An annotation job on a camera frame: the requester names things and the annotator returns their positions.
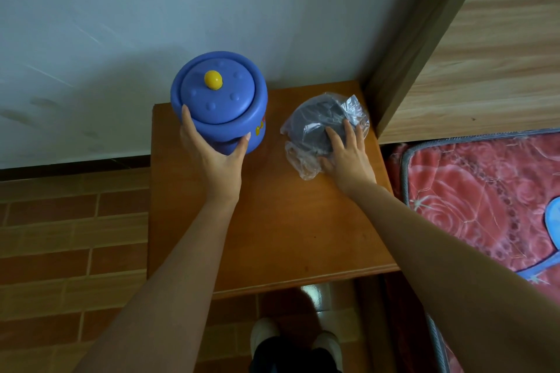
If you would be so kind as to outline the person's left forearm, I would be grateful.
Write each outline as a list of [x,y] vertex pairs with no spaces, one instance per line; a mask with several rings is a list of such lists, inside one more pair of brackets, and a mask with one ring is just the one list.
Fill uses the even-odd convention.
[[193,373],[238,197],[212,195],[73,373]]

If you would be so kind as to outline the person's white shoe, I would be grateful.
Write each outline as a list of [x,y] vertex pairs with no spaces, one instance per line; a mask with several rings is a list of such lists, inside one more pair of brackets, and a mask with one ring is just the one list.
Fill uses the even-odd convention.
[[273,319],[262,318],[256,321],[250,333],[251,357],[255,357],[256,350],[262,342],[280,335],[279,328]]
[[316,337],[311,354],[320,373],[343,373],[342,348],[332,332],[323,331]]

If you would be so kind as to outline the person's black trousers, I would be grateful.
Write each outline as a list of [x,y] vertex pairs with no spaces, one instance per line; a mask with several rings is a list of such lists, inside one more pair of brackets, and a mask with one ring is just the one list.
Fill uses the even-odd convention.
[[248,373],[342,373],[325,348],[303,349],[283,336],[261,342]]

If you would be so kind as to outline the blue plastic jar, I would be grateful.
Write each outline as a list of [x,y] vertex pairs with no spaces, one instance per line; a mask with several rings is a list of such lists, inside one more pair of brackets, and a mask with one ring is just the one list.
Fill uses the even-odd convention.
[[181,80],[185,77],[190,68],[199,61],[214,56],[216,57],[218,55],[225,55],[227,58],[240,61],[252,74],[256,85],[253,102],[243,115],[231,122],[222,124],[206,124],[195,119],[192,120],[195,128],[206,140],[206,142],[209,143],[214,150],[224,155],[232,153],[238,140],[248,132],[251,132],[251,138],[247,150],[247,153],[250,153],[260,145],[265,135],[265,112],[268,104],[268,90],[265,79],[256,64],[245,56],[235,52],[214,51],[201,54],[200,56],[191,59],[179,70],[172,82],[170,89],[172,109],[181,121],[181,108],[183,106],[179,90]]

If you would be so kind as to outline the person's right forearm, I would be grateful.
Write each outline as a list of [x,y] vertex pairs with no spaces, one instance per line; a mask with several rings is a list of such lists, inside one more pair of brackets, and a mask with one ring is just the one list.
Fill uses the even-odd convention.
[[376,183],[346,186],[465,373],[560,373],[560,306]]

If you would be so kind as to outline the person's right hand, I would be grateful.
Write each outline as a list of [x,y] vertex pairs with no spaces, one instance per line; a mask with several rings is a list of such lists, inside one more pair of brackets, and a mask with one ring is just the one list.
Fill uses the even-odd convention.
[[332,144],[332,154],[327,157],[335,164],[335,175],[330,175],[338,189],[352,200],[370,187],[377,184],[374,170],[365,150],[365,139],[360,125],[354,128],[357,137],[357,150],[347,150],[343,141],[331,127],[325,131]]

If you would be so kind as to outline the light wooden cabinet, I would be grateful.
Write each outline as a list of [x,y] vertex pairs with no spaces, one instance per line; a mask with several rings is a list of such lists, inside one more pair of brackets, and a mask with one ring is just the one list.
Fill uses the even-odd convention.
[[379,143],[560,127],[560,0],[466,0]]

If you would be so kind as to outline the red floral quilt grey trim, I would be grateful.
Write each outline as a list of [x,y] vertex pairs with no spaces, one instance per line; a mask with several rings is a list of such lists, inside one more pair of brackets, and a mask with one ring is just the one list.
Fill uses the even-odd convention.
[[395,196],[560,306],[560,128],[402,143]]

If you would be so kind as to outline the dark grey round object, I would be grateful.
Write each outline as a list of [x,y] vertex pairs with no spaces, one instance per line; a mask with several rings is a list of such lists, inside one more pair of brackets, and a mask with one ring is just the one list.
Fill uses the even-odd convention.
[[326,128],[332,128],[345,140],[344,120],[352,127],[356,125],[343,108],[345,101],[338,94],[322,94],[305,101],[290,116],[288,136],[291,143],[312,156],[330,156],[333,147]]

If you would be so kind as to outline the person's left hand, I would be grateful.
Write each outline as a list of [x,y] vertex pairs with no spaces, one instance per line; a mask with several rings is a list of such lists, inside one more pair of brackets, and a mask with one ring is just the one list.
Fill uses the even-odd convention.
[[180,140],[206,187],[208,203],[235,207],[242,185],[242,163],[232,163],[206,142],[195,128],[186,105],[181,108]]

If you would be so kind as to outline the blue lid with yellow knob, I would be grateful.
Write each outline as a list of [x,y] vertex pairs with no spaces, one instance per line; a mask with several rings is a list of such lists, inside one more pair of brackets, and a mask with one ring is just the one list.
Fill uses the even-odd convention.
[[253,102],[256,85],[240,61],[218,55],[192,66],[179,90],[181,103],[188,107],[192,119],[222,124],[245,113]]

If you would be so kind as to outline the clear plastic bag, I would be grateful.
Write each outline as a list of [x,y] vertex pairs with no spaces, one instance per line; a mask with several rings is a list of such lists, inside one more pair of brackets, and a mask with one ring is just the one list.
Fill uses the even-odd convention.
[[[370,121],[366,108],[360,103],[356,95],[352,95],[352,96],[341,95],[341,96],[344,97],[344,99],[346,100],[343,104],[343,108],[350,116],[352,121],[355,122],[356,124],[355,127],[353,128],[356,128],[356,126],[360,125],[363,130],[363,135],[367,136],[370,127]],[[299,176],[302,179],[311,180],[315,178],[318,175],[318,173],[322,172],[320,163],[318,161],[318,157],[320,156],[312,156],[311,154],[308,154],[302,150],[297,149],[296,146],[293,143],[291,143],[290,138],[288,136],[288,126],[290,125],[291,115],[285,120],[280,130],[281,135],[287,137],[287,141],[284,145],[286,157],[289,163],[297,170]]]

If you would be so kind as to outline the person's right white shoe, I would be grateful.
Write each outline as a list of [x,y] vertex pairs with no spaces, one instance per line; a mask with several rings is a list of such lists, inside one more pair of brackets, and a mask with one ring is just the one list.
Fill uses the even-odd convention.
[[343,373],[342,348],[332,332],[323,331],[316,337],[311,354],[320,373]]

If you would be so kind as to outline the small brown wooden table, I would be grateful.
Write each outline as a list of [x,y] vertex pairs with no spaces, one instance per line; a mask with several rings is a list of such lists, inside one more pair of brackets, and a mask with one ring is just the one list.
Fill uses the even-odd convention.
[[[287,160],[281,126],[300,104],[324,93],[366,102],[358,81],[269,91],[265,136],[243,163],[214,299],[398,270],[366,216],[328,176],[303,180]],[[179,128],[170,103],[154,105],[147,277],[164,263],[205,199]]]

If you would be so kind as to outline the person's left white shoe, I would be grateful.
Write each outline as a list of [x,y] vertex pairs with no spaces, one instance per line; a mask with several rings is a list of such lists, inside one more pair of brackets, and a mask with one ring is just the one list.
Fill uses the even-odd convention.
[[273,319],[262,318],[256,321],[250,333],[251,357],[255,357],[256,350],[262,342],[280,335],[279,328]]

